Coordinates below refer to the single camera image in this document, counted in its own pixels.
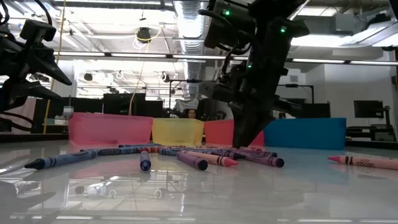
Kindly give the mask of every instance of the ceiling duct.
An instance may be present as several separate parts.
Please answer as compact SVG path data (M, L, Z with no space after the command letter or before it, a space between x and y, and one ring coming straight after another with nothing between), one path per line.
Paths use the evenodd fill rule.
M204 3L199 1L176 1L175 11L177 13L177 26L180 37L199 38L203 35L205 19L198 14L199 9L204 8ZM183 54L201 55L204 53L204 43L200 40L180 41ZM204 78L205 63L184 62L186 79ZM198 92L197 85L189 85L188 91L191 96Z

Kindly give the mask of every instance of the blue crayon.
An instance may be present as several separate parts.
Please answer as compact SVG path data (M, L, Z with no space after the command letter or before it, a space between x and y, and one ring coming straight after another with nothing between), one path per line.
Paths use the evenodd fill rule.
M49 167L61 166L74 162L84 161L87 159L92 159L97 155L98 152L96 150L89 150L54 157L45 157L41 159L36 159L35 161L26 164L24 167L26 169L45 169Z
M180 152L182 149L159 149L159 154L160 155L166 155L166 156L176 156L178 152Z
M119 147L151 147L151 146L161 146L161 144L149 143L149 144L126 144L126 145L119 145Z
M139 153L140 147L123 147L123 148L112 148L112 149L81 149L80 152L84 151L97 151L99 156L107 155L119 155L119 154L134 154Z
M147 171L150 169L150 158L147 151L142 151L140 155L140 167L143 171Z

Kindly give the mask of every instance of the person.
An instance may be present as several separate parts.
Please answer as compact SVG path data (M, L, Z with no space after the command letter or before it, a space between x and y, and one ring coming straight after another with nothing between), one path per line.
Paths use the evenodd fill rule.
M195 119L197 117L197 112L194 109L190 109L188 111L188 118L193 118Z
M183 117L196 119L197 111L195 109L185 109L183 112Z

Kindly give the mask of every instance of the computer monitor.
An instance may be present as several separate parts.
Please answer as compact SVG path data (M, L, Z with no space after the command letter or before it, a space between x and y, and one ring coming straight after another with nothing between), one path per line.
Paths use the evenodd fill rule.
M355 100L355 118L384 118L383 101Z

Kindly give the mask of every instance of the yellow cable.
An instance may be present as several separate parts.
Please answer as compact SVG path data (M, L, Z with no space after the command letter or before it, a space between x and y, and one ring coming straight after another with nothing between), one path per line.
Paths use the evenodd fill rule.
M55 61L56 64L58 64L58 61L60 60L60 53L61 53L61 48L62 48L62 33L63 33L63 21L65 18L65 8L67 6L67 0L63 0L63 8L62 8L62 18L61 18L61 31L60 31L60 45L58 47L58 54L57 54L57 59ZM51 80L51 87L50 90L52 91L54 87L54 79ZM49 109L50 109L50 100L47 100L47 107L45 109L45 116L44 116L44 129L43 129L43 134L47 132L47 118L49 116Z
M136 38L137 38L138 40L142 40L142 41L150 41L150 40L153 40L153 39L155 39L156 37L158 37L159 34L160 34L160 32L162 32L162 27L159 27L159 31L158 31L158 33L156 34L156 36L151 37L151 38L149 38L149 39L141 39L141 38L139 38L139 37L137 36L137 34L138 34L138 30L137 30L137 31L136 31Z
M145 53L148 53L148 48L149 48L149 43L147 44L147 49L145 50ZM137 82L137 85L136 85L136 89L134 90L134 93L132 94L132 97L130 99L129 116L131 116L132 101L134 100L134 96L136 95L136 92L137 92L137 89L138 89L138 84L141 81L141 76L142 76L142 71L144 70L144 65L145 65L145 62L142 63L141 72L140 72L139 77L138 77L138 82Z

